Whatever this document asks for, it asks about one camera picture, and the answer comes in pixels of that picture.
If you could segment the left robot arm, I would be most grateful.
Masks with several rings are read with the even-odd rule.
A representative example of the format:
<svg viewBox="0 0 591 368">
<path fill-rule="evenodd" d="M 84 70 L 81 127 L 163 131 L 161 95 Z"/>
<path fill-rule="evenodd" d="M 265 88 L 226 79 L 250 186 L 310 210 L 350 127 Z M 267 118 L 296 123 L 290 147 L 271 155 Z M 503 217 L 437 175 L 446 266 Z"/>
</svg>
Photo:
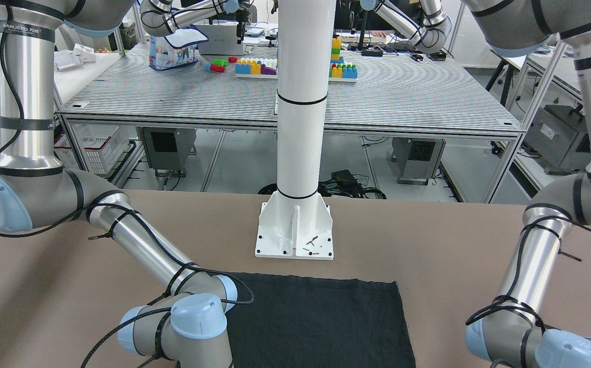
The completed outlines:
<svg viewBox="0 0 591 368">
<path fill-rule="evenodd" d="M 574 52 L 591 153 L 591 1 L 467 1 L 500 55 L 535 51 L 557 34 Z M 499 293 L 466 321 L 469 351 L 514 367 L 591 367 L 591 338 L 550 329 L 538 316 L 564 237 L 591 225 L 591 160 L 583 174 L 551 182 L 523 214 L 524 228 Z"/>
</svg>

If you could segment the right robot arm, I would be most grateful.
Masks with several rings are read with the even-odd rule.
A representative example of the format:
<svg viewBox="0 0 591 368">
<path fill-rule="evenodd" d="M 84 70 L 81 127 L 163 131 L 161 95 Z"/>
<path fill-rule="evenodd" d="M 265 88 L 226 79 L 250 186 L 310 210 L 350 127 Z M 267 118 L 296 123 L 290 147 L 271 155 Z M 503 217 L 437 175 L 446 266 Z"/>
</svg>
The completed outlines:
<svg viewBox="0 0 591 368">
<path fill-rule="evenodd" d="M 117 28 L 133 1 L 0 1 L 0 236 L 37 235 L 83 219 L 105 230 L 165 283 L 160 298 L 113 329 L 130 352 L 181 367 L 232 367 L 225 313 L 237 300 L 227 275 L 200 268 L 105 179 L 66 170 L 53 153 L 53 53 L 65 23 Z"/>
</svg>

